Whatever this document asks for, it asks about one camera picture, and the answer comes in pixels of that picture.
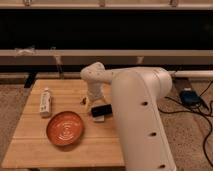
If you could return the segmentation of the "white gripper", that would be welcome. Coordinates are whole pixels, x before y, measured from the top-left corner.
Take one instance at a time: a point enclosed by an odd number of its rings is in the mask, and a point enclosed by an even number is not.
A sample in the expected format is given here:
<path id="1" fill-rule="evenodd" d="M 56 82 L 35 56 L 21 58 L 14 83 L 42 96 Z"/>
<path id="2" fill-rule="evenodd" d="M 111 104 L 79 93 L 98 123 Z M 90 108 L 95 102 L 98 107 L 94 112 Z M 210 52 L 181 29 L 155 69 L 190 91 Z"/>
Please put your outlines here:
<path id="1" fill-rule="evenodd" d="M 102 84 L 101 83 L 88 83 L 87 84 L 88 90 L 87 90 L 87 96 L 90 101 L 86 103 L 86 113 L 90 113 L 92 102 L 101 99 L 103 104 L 108 104 L 107 100 L 105 99 L 103 92 L 102 92 Z"/>

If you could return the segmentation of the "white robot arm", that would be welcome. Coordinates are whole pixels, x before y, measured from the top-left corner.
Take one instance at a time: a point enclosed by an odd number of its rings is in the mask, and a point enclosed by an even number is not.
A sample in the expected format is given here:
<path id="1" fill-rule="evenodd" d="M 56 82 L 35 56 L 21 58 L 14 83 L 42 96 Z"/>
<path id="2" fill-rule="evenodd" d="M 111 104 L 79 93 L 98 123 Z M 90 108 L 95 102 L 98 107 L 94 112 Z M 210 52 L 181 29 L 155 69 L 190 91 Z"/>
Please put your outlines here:
<path id="1" fill-rule="evenodd" d="M 177 171 L 157 100 L 172 88 L 170 73 L 160 67 L 108 70 L 100 62 L 80 72 L 87 83 L 87 106 L 103 99 L 111 86 L 111 106 L 126 171 Z"/>

